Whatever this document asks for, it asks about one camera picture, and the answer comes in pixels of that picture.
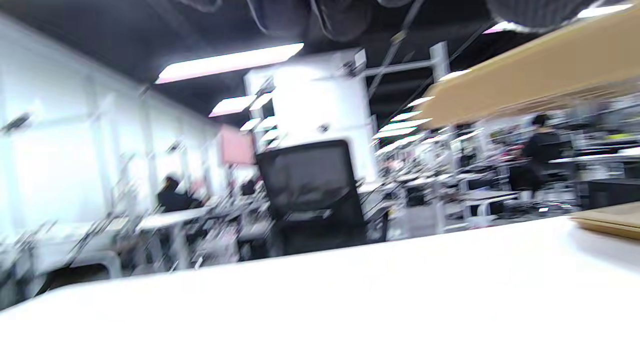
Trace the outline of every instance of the office chair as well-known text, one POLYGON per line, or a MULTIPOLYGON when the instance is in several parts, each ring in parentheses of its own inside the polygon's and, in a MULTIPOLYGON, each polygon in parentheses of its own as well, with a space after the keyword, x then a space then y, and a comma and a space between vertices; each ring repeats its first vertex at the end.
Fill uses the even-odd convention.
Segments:
MULTIPOLYGON (((277 254, 386 241, 388 209, 365 218, 346 141, 285 147, 257 154, 256 161, 273 221, 262 236, 277 254)), ((239 243, 246 237, 241 234, 239 243)))

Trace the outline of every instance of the pink sign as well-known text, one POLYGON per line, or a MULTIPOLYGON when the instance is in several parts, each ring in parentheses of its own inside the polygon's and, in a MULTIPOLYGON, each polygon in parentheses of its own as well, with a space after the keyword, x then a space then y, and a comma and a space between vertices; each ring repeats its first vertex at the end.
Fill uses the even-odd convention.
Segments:
POLYGON ((238 129, 222 125, 220 129, 220 143, 222 162, 226 165, 253 165, 255 151, 253 138, 249 134, 242 134, 238 129))

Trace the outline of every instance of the black ceiling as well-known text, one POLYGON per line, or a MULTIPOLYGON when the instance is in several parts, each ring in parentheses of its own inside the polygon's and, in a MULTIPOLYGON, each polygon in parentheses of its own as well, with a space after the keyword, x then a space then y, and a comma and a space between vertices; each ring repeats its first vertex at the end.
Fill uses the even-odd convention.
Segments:
MULTIPOLYGON (((171 63, 301 41, 303 54, 363 47, 367 66, 380 66, 410 5, 384 8, 371 2, 370 26, 346 43, 329 40, 316 21, 299 37, 265 35, 245 0, 224 0, 214 13, 173 0, 3 0, 0 10, 136 81, 151 84, 171 63)), ((427 0, 392 63, 428 59, 429 47, 443 40, 452 54, 476 31, 493 24, 484 0, 427 0)), ((536 37, 509 32, 480 35, 452 61, 451 69, 466 69, 536 37)), ((153 87, 208 115, 221 99, 244 95, 245 74, 239 70, 153 87)), ((429 69, 385 75, 371 99, 378 121, 386 121, 413 100, 412 94, 421 94, 430 75, 429 69)), ((246 119, 222 120, 241 126, 246 119)))

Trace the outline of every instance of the fluorescent light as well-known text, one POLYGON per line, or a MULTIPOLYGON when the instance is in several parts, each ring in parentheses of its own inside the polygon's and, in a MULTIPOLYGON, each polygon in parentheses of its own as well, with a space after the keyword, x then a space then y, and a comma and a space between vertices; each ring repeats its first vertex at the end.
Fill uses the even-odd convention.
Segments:
POLYGON ((491 29, 485 31, 483 34, 499 33, 500 31, 511 31, 515 30, 517 27, 518 26, 516 24, 513 24, 512 22, 503 21, 496 24, 491 29))
POLYGON ((460 76, 462 74, 466 74, 466 73, 468 73, 470 71, 471 71, 471 69, 450 72, 450 73, 446 74, 445 76, 441 77, 440 80, 438 80, 438 81, 444 81, 444 80, 456 78, 456 77, 458 77, 458 76, 460 76))
POLYGON ((253 129, 254 126, 256 126, 259 122, 260 122, 259 117, 255 118, 255 119, 251 119, 248 122, 245 122, 244 125, 242 125, 242 127, 240 128, 240 131, 249 131, 251 129, 253 129))
POLYGON ((156 84, 280 63, 294 56, 303 46, 298 43, 171 64, 158 75, 156 84))
POLYGON ((269 140, 273 140, 273 139, 277 138, 278 135, 280 135, 280 130, 278 130, 278 129, 269 130, 269 131, 267 131, 266 134, 264 134, 264 136, 260 139, 260 141, 266 142, 266 141, 269 141, 269 140))
POLYGON ((258 128, 256 128, 256 130, 266 130, 266 129, 271 129, 274 126, 278 125, 278 121, 276 119, 275 116, 270 116, 266 119, 264 119, 264 121, 262 121, 260 123, 260 125, 258 125, 258 128))
POLYGON ((427 97, 421 97, 420 99, 414 100, 412 103, 410 103, 409 105, 405 106, 404 108, 410 108, 412 106, 416 106, 419 104, 422 104, 425 101, 431 100, 433 99, 433 96, 427 96, 427 97))
POLYGON ((429 121, 430 119, 422 119, 422 120, 410 120, 410 121, 402 121, 402 122, 395 122, 393 124, 389 124, 385 127, 383 127, 382 129, 380 129, 380 132, 382 131, 389 131, 389 130, 395 130, 395 129, 402 129, 405 127, 413 127, 413 126, 418 126, 420 124, 424 124, 425 122, 429 121))
POLYGON ((444 136, 442 136, 442 135, 438 135, 438 136, 436 136, 436 137, 434 137, 434 138, 429 138, 429 139, 427 139, 427 140, 424 140, 422 143, 432 143, 432 142, 436 142, 436 141, 438 141, 438 140, 442 139, 443 137, 444 137, 444 136))
POLYGON ((211 110, 211 114, 209 114, 209 117, 239 113, 240 111, 246 109, 246 107, 249 106, 254 100, 255 95, 224 99, 220 101, 218 105, 213 108, 213 110, 211 110))
POLYGON ((406 138, 402 138, 396 142, 394 142, 391 145, 387 145, 385 147, 383 147, 382 149, 376 151, 376 155, 380 155, 380 154, 384 154, 385 152, 389 152, 393 149, 395 149, 396 147, 402 146, 402 145, 406 145, 410 142, 414 142, 416 140, 420 140, 422 137, 424 136, 424 134, 418 134, 418 135, 411 135, 411 136, 407 136, 406 138))
POLYGON ((249 110, 258 110, 259 108, 263 107, 267 102, 269 102, 269 100, 271 100, 272 97, 273 95, 271 93, 262 94, 262 96, 260 96, 253 103, 253 105, 251 105, 251 108, 249 108, 249 110))
POLYGON ((406 120, 414 115, 418 115, 419 113, 421 113, 422 111, 412 111, 410 113, 404 113, 404 114, 400 114, 396 117, 394 117, 393 119, 391 119, 391 121, 400 121, 400 120, 406 120))
POLYGON ((387 146, 383 147, 382 149, 376 151, 376 155, 380 155, 380 154, 384 154, 385 152, 389 152, 389 151, 395 149, 396 147, 399 147, 400 145, 401 144, 399 144, 397 142, 394 142, 393 144, 387 145, 387 146))
POLYGON ((397 130, 391 130, 391 131, 380 131, 379 133, 375 134, 373 136, 374 139, 379 139, 379 138, 386 138, 389 136, 398 136, 398 135, 405 135, 408 133, 411 133, 413 130, 416 130, 417 127, 407 127, 406 129, 397 129, 397 130))
POLYGON ((607 15, 608 13, 614 13, 621 10, 626 10, 633 6, 633 4, 623 4, 623 5, 613 5, 613 6, 603 6, 601 8, 590 8, 584 9, 578 14, 579 19, 584 19, 586 17, 594 17, 600 15, 607 15))
MULTIPOLYGON (((613 5, 613 6, 603 6, 601 8, 584 9, 578 14, 577 18, 585 19, 587 17, 607 15, 607 14, 618 12, 621 10, 626 10, 631 6, 633 6, 633 4, 622 4, 622 5, 613 5)), ((483 34, 498 33, 500 31, 513 31, 513 30, 516 30, 517 28, 518 28, 517 24, 503 21, 503 22, 500 22, 499 24, 496 24, 491 29, 485 31, 483 34)))
POLYGON ((464 140, 464 139, 468 139, 468 138, 470 138, 471 136, 474 136, 474 135, 479 134, 479 133, 480 133, 480 131, 482 131, 482 130, 483 130, 483 128, 480 128, 480 129, 478 129, 478 130, 475 130, 473 133, 469 133, 469 134, 463 135, 463 136, 461 136, 461 137, 459 137, 459 138, 457 138, 457 139, 454 139, 452 142, 459 142, 459 141, 462 141, 462 140, 464 140))
POLYGON ((267 149, 274 148, 274 147, 280 145, 281 142, 282 142, 282 138, 277 138, 276 140, 273 140, 271 142, 271 144, 269 144, 269 146, 267 146, 267 149))

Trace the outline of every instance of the cardboard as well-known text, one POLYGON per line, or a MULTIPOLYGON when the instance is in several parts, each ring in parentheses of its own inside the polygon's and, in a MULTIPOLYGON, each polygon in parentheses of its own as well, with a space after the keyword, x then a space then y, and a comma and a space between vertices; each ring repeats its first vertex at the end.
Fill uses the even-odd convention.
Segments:
POLYGON ((585 230, 640 240, 640 202, 581 211, 571 218, 585 230))

